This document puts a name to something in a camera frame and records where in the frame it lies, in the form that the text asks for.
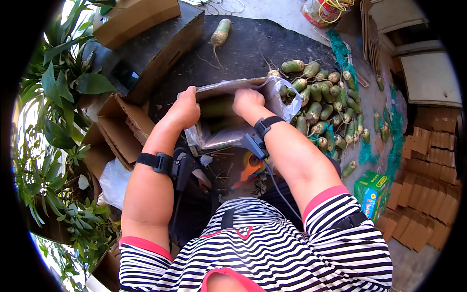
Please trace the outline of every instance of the yellow rope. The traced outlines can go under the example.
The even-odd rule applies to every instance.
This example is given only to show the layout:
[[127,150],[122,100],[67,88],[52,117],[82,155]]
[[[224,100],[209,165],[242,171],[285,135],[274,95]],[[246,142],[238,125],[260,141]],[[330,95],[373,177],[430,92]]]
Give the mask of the yellow rope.
[[[339,10],[339,15],[333,21],[327,21],[327,20],[324,20],[321,17],[321,13],[319,13],[319,12],[323,8],[324,4],[327,4],[327,5],[331,6],[331,7],[334,7],[334,8]],[[340,1],[339,0],[323,0],[323,3],[321,3],[321,5],[319,6],[319,9],[318,9],[319,18],[322,21],[326,22],[326,23],[334,23],[337,20],[339,20],[340,16],[342,15],[342,11],[347,11],[347,7],[353,6],[354,4],[355,4],[354,0],[340,0]]]

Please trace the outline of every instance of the striped shirt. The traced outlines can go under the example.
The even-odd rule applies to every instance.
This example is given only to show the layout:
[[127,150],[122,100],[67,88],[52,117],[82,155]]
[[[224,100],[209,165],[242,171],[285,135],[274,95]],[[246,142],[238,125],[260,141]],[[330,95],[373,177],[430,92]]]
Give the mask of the striped shirt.
[[[235,207],[233,228],[221,230]],[[120,241],[122,291],[206,291],[210,274],[235,278],[247,291],[389,290],[392,262],[371,220],[349,229],[330,228],[360,211],[344,186],[313,198],[300,233],[281,212],[256,198],[221,205],[199,238],[172,259],[141,238]]]

